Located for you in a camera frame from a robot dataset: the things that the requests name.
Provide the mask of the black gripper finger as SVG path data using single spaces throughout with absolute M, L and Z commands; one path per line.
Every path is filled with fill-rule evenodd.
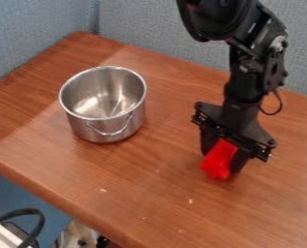
M 232 158 L 231 173 L 239 172 L 249 159 L 249 151 L 239 148 Z
M 208 125 L 203 125 L 199 128 L 199 143 L 200 152 L 203 155 L 211 150 L 215 142 L 217 141 L 217 131 Z

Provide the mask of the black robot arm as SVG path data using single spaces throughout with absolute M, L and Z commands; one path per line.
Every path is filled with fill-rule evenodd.
M 191 37 L 229 46 L 229 79 L 223 104 L 195 103 L 201 168 L 216 178 L 241 170 L 247 161 L 267 161 L 277 142 L 261 128 L 263 100 L 277 95 L 287 70 L 285 26 L 259 0 L 176 0 Z

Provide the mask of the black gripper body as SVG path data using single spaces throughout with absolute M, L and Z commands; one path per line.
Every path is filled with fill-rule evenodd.
M 277 142 L 260 126 L 257 113 L 256 103 L 240 103 L 231 98 L 224 99 L 221 106 L 196 102 L 192 122 L 199 127 L 208 125 L 215 128 L 217 139 L 248 150 L 251 158 L 267 162 Z

